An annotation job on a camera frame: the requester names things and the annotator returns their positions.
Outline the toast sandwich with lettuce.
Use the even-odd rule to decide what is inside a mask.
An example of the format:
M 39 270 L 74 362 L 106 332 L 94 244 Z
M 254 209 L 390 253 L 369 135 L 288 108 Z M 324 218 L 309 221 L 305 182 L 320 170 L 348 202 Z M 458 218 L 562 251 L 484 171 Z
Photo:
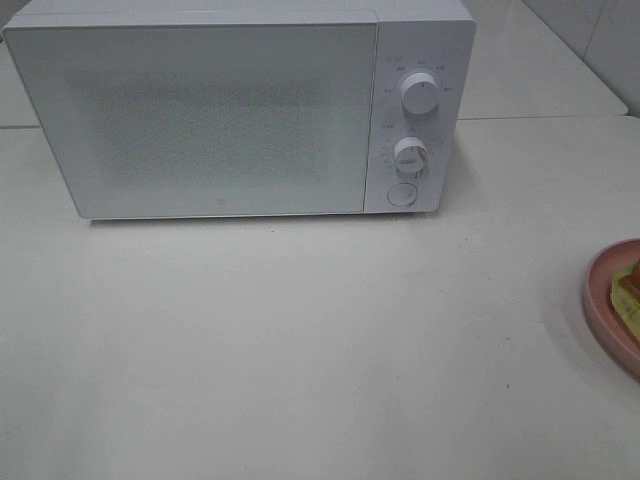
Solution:
M 626 328 L 639 339 L 639 262 L 622 268 L 614 275 L 610 300 Z

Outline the upper white power knob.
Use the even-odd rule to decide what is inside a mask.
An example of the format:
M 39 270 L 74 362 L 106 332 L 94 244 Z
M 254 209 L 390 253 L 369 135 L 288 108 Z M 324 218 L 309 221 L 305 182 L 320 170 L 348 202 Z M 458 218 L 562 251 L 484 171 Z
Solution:
M 440 103 L 442 87 L 439 77 L 429 70 L 409 72 L 400 82 L 401 103 L 412 115 L 425 115 Z

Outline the white microwave door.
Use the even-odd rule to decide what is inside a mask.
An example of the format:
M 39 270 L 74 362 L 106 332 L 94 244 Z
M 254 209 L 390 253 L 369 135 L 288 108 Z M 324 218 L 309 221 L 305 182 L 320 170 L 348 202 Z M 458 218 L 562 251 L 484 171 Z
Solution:
M 358 212 L 372 24 L 12 29 L 86 219 Z

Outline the round door release button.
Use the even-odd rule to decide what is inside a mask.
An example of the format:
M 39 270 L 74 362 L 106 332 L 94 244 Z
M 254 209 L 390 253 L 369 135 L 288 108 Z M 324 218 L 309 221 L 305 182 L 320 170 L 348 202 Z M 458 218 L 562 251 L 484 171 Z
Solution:
M 418 197 L 418 190 L 410 183 L 399 183 L 391 187 L 387 193 L 389 203 L 395 207 L 410 207 Z

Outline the pink round plate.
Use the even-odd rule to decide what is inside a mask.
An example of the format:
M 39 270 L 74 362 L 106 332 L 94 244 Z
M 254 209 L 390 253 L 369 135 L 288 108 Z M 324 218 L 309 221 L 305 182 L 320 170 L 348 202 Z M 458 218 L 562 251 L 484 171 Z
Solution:
M 631 377 L 639 379 L 639 340 L 611 303 L 614 276 L 639 260 L 639 239 L 607 246 L 586 268 L 582 306 L 586 323 L 603 350 Z

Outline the lower white timer knob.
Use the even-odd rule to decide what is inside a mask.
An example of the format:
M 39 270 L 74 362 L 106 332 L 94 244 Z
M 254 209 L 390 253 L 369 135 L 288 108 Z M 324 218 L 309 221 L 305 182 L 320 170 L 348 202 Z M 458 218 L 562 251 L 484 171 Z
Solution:
M 417 174 L 428 163 L 426 145 L 417 137 L 404 137 L 398 140 L 393 147 L 393 160 L 399 173 Z

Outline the white microwave oven body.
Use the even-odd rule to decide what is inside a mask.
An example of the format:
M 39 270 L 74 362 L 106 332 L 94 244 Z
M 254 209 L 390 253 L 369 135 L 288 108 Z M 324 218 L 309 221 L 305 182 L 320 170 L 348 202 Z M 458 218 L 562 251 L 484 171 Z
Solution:
M 32 1 L 8 21 L 2 35 L 9 50 L 5 35 L 12 29 L 342 24 L 376 28 L 363 207 L 350 213 L 288 215 L 435 211 L 476 33 L 474 20 L 459 1 Z M 401 103 L 399 84 L 415 70 L 432 71 L 441 82 L 440 103 L 425 115 L 409 114 Z M 428 163 L 417 174 L 399 173 L 394 166 L 393 147 L 404 137 L 417 137 L 426 145 Z M 399 183 L 416 186 L 412 206 L 389 203 L 387 193 Z

